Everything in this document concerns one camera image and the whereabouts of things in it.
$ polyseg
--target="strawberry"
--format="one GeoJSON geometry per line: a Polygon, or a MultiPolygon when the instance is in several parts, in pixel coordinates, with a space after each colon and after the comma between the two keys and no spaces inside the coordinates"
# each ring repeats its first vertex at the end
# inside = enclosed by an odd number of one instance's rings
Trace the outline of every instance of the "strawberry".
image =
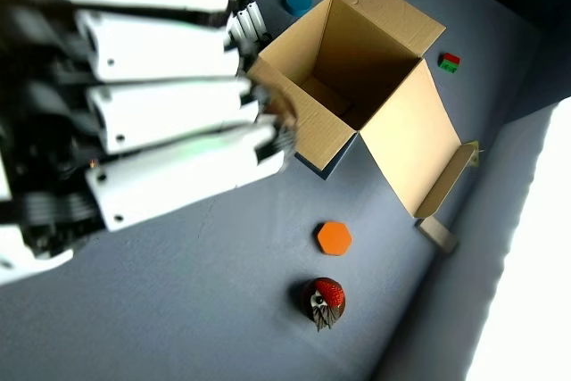
{"type": "Polygon", "coordinates": [[[330,307],[338,307],[341,305],[345,299],[345,294],[343,289],[338,283],[331,283],[326,280],[317,280],[315,282],[315,288],[318,289],[327,305],[330,307]]]}

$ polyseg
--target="bright white light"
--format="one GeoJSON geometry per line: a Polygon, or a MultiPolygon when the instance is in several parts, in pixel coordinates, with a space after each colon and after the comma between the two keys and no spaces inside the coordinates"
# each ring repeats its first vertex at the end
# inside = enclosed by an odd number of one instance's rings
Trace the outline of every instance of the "bright white light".
{"type": "Polygon", "coordinates": [[[571,99],[551,116],[467,381],[571,380],[571,99]]]}

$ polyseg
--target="red and green block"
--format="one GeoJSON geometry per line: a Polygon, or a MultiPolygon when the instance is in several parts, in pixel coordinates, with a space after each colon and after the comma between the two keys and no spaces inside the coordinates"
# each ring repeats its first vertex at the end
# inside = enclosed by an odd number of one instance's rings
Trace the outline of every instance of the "red and green block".
{"type": "Polygon", "coordinates": [[[456,55],[448,53],[444,54],[441,57],[440,62],[438,63],[438,66],[441,69],[449,71],[450,73],[455,73],[459,65],[460,65],[460,58],[457,57],[456,55]]]}

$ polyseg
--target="blue disc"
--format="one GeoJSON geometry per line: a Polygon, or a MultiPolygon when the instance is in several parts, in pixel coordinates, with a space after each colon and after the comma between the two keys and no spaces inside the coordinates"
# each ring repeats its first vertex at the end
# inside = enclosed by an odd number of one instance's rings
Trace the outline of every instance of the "blue disc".
{"type": "Polygon", "coordinates": [[[311,0],[285,0],[285,9],[294,17],[301,17],[311,9],[311,0]]]}

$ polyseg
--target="green toy brick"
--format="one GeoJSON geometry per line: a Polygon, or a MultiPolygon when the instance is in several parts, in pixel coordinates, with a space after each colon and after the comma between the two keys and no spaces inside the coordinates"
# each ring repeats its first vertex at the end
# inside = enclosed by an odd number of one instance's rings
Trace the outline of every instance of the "green toy brick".
{"type": "Polygon", "coordinates": [[[441,69],[449,71],[450,73],[454,73],[458,69],[458,64],[454,64],[453,62],[449,62],[448,60],[442,60],[440,64],[438,64],[438,66],[441,69]]]}

